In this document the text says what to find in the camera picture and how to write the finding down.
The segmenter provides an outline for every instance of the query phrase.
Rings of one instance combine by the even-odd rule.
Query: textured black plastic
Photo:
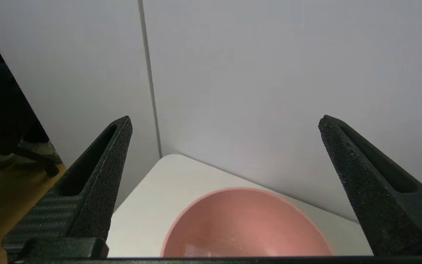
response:
[[[49,238],[31,239],[26,244],[22,259],[62,259],[72,257],[101,258],[107,257],[108,247],[101,238]]]
[[[374,255],[422,254],[422,184],[345,122],[318,127]]]
[[[129,117],[112,122],[60,182],[5,237],[10,260],[32,238],[107,239],[132,134]]]

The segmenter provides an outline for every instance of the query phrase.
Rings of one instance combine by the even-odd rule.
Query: white table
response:
[[[168,155],[151,169],[112,216],[109,257],[159,257],[178,215],[194,200],[223,188],[266,190],[298,206],[323,232],[336,255],[372,255],[359,224],[195,161]]]

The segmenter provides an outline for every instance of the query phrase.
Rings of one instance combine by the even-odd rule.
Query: chair leg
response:
[[[13,149],[12,153],[22,156],[22,157],[26,157],[28,159],[34,160],[42,164],[43,167],[45,167],[45,171],[47,172],[47,175],[49,177],[55,177],[60,172],[60,170],[56,166],[56,163],[53,160],[48,159],[42,155],[33,153],[27,149],[16,147]]]

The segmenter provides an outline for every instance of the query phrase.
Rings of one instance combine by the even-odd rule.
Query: white wall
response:
[[[145,1],[164,155],[350,219],[323,146],[352,125],[422,182],[422,1]]]
[[[137,1],[0,0],[0,53],[67,166],[131,117],[122,202],[159,160]]]

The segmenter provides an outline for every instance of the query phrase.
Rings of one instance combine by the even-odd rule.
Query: wall seam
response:
[[[144,53],[146,55],[146,66],[148,70],[149,90],[151,92],[152,112],[154,114],[154,125],[156,126],[157,147],[159,151],[159,159],[162,158],[162,146],[160,143],[159,122],[157,119],[156,97],[154,95],[154,84],[152,82],[151,58],[149,56],[148,35],[146,31],[146,19],[144,18],[144,4],[142,0],[138,0],[139,17],[141,20],[142,41],[144,44]]]

